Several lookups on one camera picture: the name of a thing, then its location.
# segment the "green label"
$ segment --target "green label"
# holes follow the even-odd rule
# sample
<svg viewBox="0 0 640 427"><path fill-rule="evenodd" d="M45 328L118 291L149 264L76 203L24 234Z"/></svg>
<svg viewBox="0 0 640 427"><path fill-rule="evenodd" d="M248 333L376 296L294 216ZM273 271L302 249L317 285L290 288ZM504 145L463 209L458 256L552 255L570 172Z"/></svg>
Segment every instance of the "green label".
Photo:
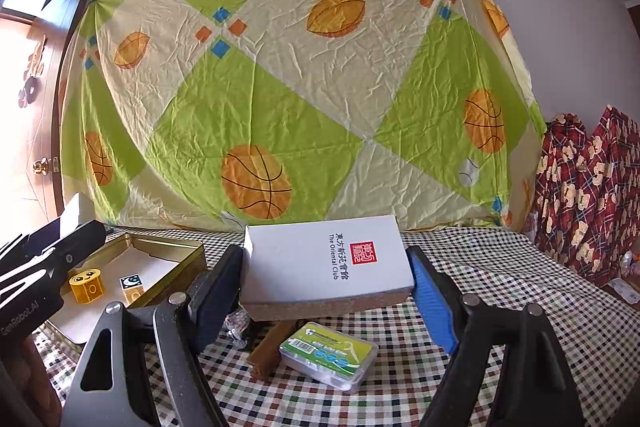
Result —
<svg viewBox="0 0 640 427"><path fill-rule="evenodd" d="M328 367L336 373L352 377L367 358L371 346L337 331L308 323L289 337L282 344L282 349L309 362Z"/></svg>

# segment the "blue gripper pad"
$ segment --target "blue gripper pad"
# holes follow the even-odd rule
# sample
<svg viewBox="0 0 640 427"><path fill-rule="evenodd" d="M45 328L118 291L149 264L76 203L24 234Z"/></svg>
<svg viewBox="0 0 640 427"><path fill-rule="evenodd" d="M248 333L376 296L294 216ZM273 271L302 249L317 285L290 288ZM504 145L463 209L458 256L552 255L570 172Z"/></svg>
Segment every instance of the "blue gripper pad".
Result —
<svg viewBox="0 0 640 427"><path fill-rule="evenodd" d="M407 254L411 270L414 272L413 297L415 305L429 330L433 343L450 355L460 343L454 329L453 312L427 272L425 265L412 251L412 248L407 249Z"/></svg>

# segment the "box lid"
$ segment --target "box lid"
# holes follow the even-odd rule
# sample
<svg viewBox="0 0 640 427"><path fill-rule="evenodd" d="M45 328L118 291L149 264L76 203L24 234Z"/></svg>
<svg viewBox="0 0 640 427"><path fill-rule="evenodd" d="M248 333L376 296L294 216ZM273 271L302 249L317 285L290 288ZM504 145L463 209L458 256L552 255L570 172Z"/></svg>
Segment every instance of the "box lid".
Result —
<svg viewBox="0 0 640 427"><path fill-rule="evenodd" d="M297 303L414 286L394 216L246 227L240 303Z"/></svg>

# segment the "white box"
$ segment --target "white box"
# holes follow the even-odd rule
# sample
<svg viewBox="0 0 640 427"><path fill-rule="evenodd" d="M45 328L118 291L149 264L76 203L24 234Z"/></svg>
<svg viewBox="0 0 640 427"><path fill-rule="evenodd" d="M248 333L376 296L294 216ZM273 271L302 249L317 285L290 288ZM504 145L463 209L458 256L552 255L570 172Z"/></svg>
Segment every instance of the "white box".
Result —
<svg viewBox="0 0 640 427"><path fill-rule="evenodd" d="M413 288L394 216L246 227L240 304L256 321L380 308Z"/></svg>

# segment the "red square seal logo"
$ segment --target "red square seal logo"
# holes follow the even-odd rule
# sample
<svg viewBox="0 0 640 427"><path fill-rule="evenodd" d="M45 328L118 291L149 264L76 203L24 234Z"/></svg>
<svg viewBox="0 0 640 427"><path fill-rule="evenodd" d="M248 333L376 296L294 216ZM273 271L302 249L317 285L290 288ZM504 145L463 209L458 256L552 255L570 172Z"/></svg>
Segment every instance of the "red square seal logo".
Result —
<svg viewBox="0 0 640 427"><path fill-rule="evenodd" d="M375 263L376 250L373 248L373 241L366 243L351 243L351 261L353 264Z"/></svg>

